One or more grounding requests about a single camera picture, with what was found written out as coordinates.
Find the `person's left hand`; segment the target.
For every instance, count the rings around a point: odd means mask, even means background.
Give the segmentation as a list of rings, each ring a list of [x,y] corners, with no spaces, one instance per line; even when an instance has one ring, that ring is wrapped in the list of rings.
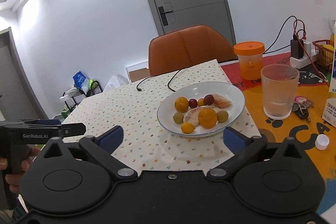
[[[5,191],[21,194],[21,180],[40,152],[40,148],[31,145],[27,156],[18,164],[17,161],[8,160],[6,150],[1,147],[1,186]]]

